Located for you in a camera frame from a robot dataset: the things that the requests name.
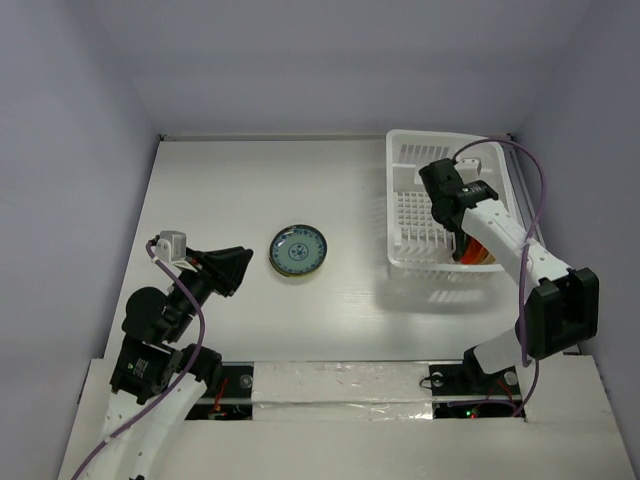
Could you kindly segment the blue white patterned plate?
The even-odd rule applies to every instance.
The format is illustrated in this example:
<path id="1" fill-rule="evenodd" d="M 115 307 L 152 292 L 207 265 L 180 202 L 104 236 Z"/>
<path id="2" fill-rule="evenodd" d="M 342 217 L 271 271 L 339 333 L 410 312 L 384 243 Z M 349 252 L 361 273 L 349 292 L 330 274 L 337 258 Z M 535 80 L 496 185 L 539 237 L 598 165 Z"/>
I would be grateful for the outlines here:
<path id="1" fill-rule="evenodd" d="M 268 249 L 271 267 L 285 277 L 303 277 L 321 268 L 328 254 L 325 236 L 315 227 L 294 224 L 280 230 Z"/>

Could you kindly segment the orange plate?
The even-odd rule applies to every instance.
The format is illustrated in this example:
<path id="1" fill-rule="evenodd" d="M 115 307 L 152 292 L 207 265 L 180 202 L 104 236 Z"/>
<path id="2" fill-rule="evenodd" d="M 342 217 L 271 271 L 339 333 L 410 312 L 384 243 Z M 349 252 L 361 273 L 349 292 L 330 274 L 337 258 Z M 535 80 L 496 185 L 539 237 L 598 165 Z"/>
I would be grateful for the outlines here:
<path id="1" fill-rule="evenodd" d="M 480 265 L 488 257 L 488 250 L 473 237 L 467 237 L 463 248 L 456 247 L 453 253 L 453 260 L 462 265 Z"/>

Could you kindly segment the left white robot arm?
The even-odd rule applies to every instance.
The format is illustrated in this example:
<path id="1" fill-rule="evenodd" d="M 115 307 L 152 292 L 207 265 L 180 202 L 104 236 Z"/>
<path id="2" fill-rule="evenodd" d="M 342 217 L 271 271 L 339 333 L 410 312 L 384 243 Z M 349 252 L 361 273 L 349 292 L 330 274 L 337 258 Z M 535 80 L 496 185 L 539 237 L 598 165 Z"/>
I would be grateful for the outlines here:
<path id="1" fill-rule="evenodd" d="M 148 240 L 145 250 L 172 283 L 166 292 L 140 288 L 126 302 L 101 440 L 75 479 L 156 478 L 190 410 L 224 387 L 222 356 L 204 345 L 203 306 L 213 294 L 236 293 L 252 250 L 193 250 L 175 231 Z"/>

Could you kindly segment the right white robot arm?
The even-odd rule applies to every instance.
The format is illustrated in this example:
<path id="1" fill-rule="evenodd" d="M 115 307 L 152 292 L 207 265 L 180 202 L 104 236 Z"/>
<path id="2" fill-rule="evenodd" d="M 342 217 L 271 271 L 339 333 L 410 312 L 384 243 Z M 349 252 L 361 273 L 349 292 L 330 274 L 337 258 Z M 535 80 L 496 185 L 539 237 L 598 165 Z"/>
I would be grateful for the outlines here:
<path id="1" fill-rule="evenodd" d="M 454 236 L 457 263 L 487 253 L 518 286 L 518 318 L 500 336 L 469 348 L 454 377 L 462 388 L 482 392 L 497 374 L 540 361 L 595 336 L 599 279 L 548 252 L 507 211 L 485 181 L 463 181 L 449 158 L 420 172 L 434 220 Z"/>

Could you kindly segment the white plastic dish rack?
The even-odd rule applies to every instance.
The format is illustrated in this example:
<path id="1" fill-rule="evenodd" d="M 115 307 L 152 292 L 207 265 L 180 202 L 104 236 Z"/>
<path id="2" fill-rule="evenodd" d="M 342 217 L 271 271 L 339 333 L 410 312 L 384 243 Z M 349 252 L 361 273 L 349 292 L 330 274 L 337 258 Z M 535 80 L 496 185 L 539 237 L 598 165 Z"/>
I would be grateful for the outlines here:
<path id="1" fill-rule="evenodd" d="M 497 264 L 461 265 L 452 259 L 454 235 L 431 215 L 431 201 L 419 176 L 424 166 L 451 157 L 476 141 L 475 135 L 394 129 L 386 134 L 387 258 L 396 274 L 498 273 Z M 483 180 L 500 196 L 509 213 L 517 206 L 502 146 L 497 142 L 474 146 L 457 157 L 478 157 L 478 178 L 462 176 L 467 183 Z"/>

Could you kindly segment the aluminium rail at right edge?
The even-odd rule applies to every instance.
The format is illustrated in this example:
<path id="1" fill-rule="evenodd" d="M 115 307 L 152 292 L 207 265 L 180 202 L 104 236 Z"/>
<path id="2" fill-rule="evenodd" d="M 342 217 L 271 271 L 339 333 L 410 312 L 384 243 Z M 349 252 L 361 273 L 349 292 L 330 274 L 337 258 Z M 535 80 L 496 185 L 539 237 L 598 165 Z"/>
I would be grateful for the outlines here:
<path id="1" fill-rule="evenodd" d="M 502 149 L 504 151 L 506 167 L 516 200 L 518 218 L 523 227 L 528 229 L 536 214 L 536 205 L 531 199 L 522 170 L 522 166 L 524 161 L 527 160 L 527 157 L 509 144 L 503 144 Z"/>

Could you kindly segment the white foil covered base rail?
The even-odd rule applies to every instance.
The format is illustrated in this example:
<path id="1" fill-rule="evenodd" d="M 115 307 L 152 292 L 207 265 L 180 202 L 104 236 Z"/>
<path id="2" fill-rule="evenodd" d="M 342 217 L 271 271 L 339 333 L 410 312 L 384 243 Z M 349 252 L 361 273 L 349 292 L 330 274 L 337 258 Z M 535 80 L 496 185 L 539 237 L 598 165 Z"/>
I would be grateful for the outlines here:
<path id="1" fill-rule="evenodd" d="M 431 420 L 425 362 L 257 362 L 253 418 L 272 422 Z"/>

